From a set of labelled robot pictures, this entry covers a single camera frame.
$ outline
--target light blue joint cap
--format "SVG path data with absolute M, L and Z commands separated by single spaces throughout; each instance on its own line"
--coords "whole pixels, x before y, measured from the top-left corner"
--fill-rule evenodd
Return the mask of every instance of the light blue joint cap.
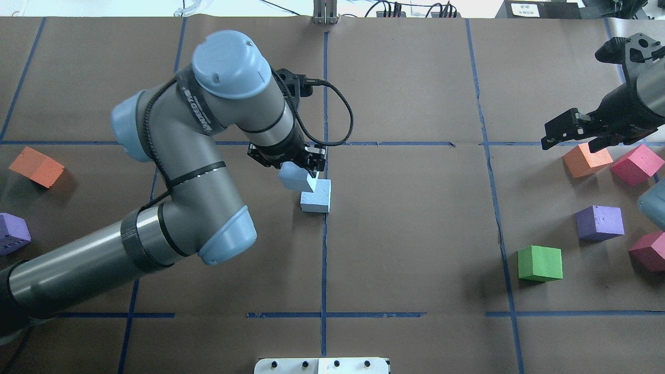
M 245 205 L 203 245 L 199 257 L 206 265 L 217 265 L 243 253 L 254 242 L 256 229 Z
M 234 30 L 208 35 L 194 50 L 192 68 L 207 92 L 233 100 L 256 96 L 272 79 L 270 65 L 254 42 Z
M 118 143 L 124 147 L 125 152 L 140 162 L 150 161 L 150 157 L 143 150 L 136 129 L 136 105 L 139 96 L 144 92 L 145 90 L 139 91 L 134 96 L 116 105 L 111 111 L 113 135 L 115 135 Z
M 651 222 L 665 230 L 665 182 L 658 182 L 638 199 L 638 207 Z

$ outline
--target light blue foam block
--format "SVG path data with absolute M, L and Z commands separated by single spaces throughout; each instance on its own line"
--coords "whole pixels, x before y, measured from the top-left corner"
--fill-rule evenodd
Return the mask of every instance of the light blue foam block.
M 300 194 L 300 207 L 303 212 L 330 213 L 331 210 L 331 180 L 319 179 L 314 192 Z
M 284 184 L 284 187 L 289 190 L 314 192 L 317 188 L 317 179 L 312 178 L 307 170 L 297 166 L 293 162 L 282 163 L 277 176 L 282 181 L 282 184 Z

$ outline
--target white label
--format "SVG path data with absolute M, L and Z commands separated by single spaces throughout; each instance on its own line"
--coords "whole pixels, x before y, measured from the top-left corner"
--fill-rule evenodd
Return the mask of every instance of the white label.
M 520 17 L 540 17 L 538 13 L 538 5 L 536 4 L 515 4 L 510 6 L 513 8 L 513 14 Z

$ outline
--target foam block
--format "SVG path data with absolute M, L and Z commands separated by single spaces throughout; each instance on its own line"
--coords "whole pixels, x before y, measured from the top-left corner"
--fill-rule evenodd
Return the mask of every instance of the foam block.
M 279 180 L 285 188 L 300 192 L 314 192 L 317 187 L 317 178 L 312 178 L 307 170 L 297 166 L 293 162 L 282 163 L 279 173 L 277 174 Z
M 563 161 L 573 178 L 594 174 L 613 162 L 607 149 L 591 153 L 588 143 L 575 146 L 570 152 L 563 155 Z
M 319 179 L 314 192 L 300 194 L 300 207 L 303 212 L 330 213 L 331 210 L 331 180 Z
M 553 281 L 563 279 L 559 248 L 528 246 L 517 251 L 519 279 Z
M 24 219 L 0 213 L 0 255 L 4 256 L 25 247 L 31 240 Z
M 577 236 L 602 242 L 624 233 L 621 209 L 612 206 L 590 206 L 575 213 Z
M 50 188 L 65 171 L 64 166 L 30 147 L 25 147 L 21 151 L 21 154 L 9 166 L 9 169 L 46 188 Z
M 643 236 L 628 253 L 650 272 L 665 272 L 665 232 L 657 231 Z
M 635 186 L 654 176 L 663 164 L 665 160 L 641 144 L 621 156 L 610 170 L 629 186 Z

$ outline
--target blue tape line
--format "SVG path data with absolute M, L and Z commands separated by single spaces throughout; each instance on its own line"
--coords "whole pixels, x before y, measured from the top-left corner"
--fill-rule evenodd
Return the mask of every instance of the blue tape line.
M 122 351 L 120 352 L 120 362 L 118 364 L 118 374 L 124 370 L 125 359 L 127 358 L 127 347 L 129 346 L 129 336 L 132 332 L 132 320 L 134 319 L 134 307 L 136 306 L 136 294 L 138 293 L 138 280 L 134 281 L 132 288 L 132 299 L 129 303 L 129 312 L 127 313 L 127 325 L 125 326 L 125 335 L 122 340 Z
M 328 214 L 323 214 L 323 243 L 321 256 L 321 357 L 328 354 L 327 317 L 328 317 Z
M 323 33 L 323 79 L 328 80 L 328 34 Z M 328 87 L 323 87 L 323 141 L 328 141 Z
M 585 142 L 561 142 L 556 146 L 578 146 Z M 542 146 L 540 142 L 487 142 L 488 146 Z
M 60 313 L 58 318 L 127 318 L 127 313 L 68 312 Z
M 326 312 L 327 318 L 420 318 L 427 315 L 424 311 L 332 311 Z M 248 319 L 261 318 L 321 318 L 321 313 L 311 312 L 271 312 L 248 313 Z
M 134 313 L 134 319 L 136 318 L 175 318 L 175 313 Z
M 345 146 L 451 146 L 452 142 L 345 142 Z
M 173 72 L 178 71 L 180 67 L 180 53 L 182 52 L 182 42 L 185 40 L 185 28 L 187 27 L 187 17 L 182 17 L 182 26 L 180 27 L 180 40 L 178 41 L 178 52 L 176 52 L 176 64 Z
M 522 362 L 522 348 L 519 343 L 519 330 L 517 328 L 517 316 L 515 314 L 515 302 L 513 299 L 513 288 L 510 283 L 510 271 L 508 269 L 508 257 L 505 253 L 505 241 L 503 239 L 503 228 L 501 227 L 501 214 L 499 213 L 499 200 L 497 198 L 496 185 L 494 182 L 494 171 L 492 170 L 491 165 L 491 154 L 489 151 L 489 139 L 487 137 L 487 128 L 485 126 L 485 116 L 483 115 L 483 109 L 480 105 L 480 84 L 478 81 L 478 71 L 475 65 L 475 53 L 473 52 L 473 38 L 471 37 L 471 24 L 469 19 L 464 20 L 466 22 L 466 35 L 469 41 L 469 54 L 471 57 L 471 70 L 473 72 L 473 83 L 475 85 L 475 99 L 478 106 L 478 116 L 480 117 L 480 123 L 482 125 L 483 131 L 483 147 L 485 148 L 485 160 L 487 162 L 487 172 L 489 174 L 489 185 L 492 191 L 492 203 L 494 205 L 494 215 L 497 221 L 497 228 L 499 230 L 499 238 L 501 240 L 501 258 L 503 260 L 503 276 L 505 278 L 505 288 L 508 293 L 508 306 L 511 312 L 511 322 L 513 326 L 513 340 L 515 344 L 515 354 L 517 356 L 517 368 L 519 374 L 524 374 L 524 364 Z
M 9 104 L 9 110 L 7 111 L 7 116 L 5 117 L 5 124 L 2 126 L 2 131 L 0 131 L 0 141 L 4 139 L 5 133 L 7 132 L 7 127 L 9 127 L 9 121 L 11 120 L 11 115 L 14 112 L 14 106 L 16 105 L 16 101 L 19 99 L 19 94 L 21 93 L 23 82 L 25 82 L 25 76 L 28 74 L 30 63 L 33 61 L 33 56 L 35 55 L 35 50 L 37 50 L 37 44 L 39 43 L 39 38 L 41 38 L 42 31 L 44 31 L 45 24 L 46 17 L 42 17 L 41 24 L 39 24 L 39 30 L 37 31 L 37 36 L 35 37 L 35 41 L 33 41 L 33 48 L 30 50 L 27 61 L 25 61 L 25 66 L 23 67 L 23 72 L 21 73 L 19 84 L 16 86 L 14 97 L 11 99 L 11 104 Z
M 607 18 L 603 19 L 605 22 L 605 33 L 607 33 L 607 39 L 612 39 L 612 30 L 610 30 L 610 21 Z M 626 82 L 626 76 L 623 73 L 623 69 L 621 68 L 621 65 L 616 64 L 616 69 L 619 71 L 619 79 L 621 80 L 621 83 Z
M 129 313 L 67 312 L 58 318 L 127 318 Z M 175 313 L 135 313 L 134 318 L 175 318 Z
M 563 310 L 563 311 L 518 311 L 518 317 L 585 317 L 585 316 L 665 316 L 660 310 Z M 507 311 L 489 311 L 486 317 L 510 317 Z
M 236 141 L 229 141 L 229 140 L 227 140 L 227 141 L 222 140 L 222 141 L 219 141 L 219 142 L 215 142 L 215 144 L 218 145 L 218 146 L 248 146 L 249 142 L 243 141 L 243 140 L 237 141 L 237 142 Z
M 259 319 L 259 318 L 321 318 L 321 313 L 317 311 L 302 312 L 302 313 L 291 313 L 291 312 L 275 312 L 275 313 L 248 313 L 247 318 L 249 319 Z
M 424 311 L 330 312 L 328 318 L 420 318 Z
M 328 80 L 328 36 L 323 33 L 323 79 Z M 323 140 L 328 141 L 328 87 L 323 87 Z M 328 179 L 330 158 L 323 170 L 323 177 Z M 323 214 L 323 240 L 321 244 L 321 357 L 328 355 L 327 313 L 328 313 L 328 214 Z
M 3 140 L 0 144 L 5 145 L 26 145 L 26 146 L 118 146 L 115 141 L 90 140 Z

